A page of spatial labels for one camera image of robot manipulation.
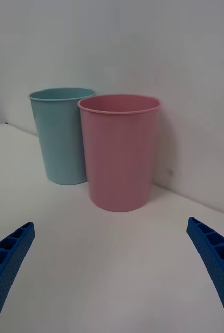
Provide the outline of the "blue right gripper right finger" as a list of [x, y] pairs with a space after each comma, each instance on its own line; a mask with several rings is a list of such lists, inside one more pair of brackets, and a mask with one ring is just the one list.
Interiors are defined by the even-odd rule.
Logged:
[[224, 308], [224, 236], [194, 217], [186, 230], [195, 245]]

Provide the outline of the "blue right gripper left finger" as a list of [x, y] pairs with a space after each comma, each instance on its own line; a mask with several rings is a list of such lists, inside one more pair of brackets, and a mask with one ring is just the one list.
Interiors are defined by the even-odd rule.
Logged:
[[0, 312], [34, 238], [34, 224], [27, 222], [0, 241]]

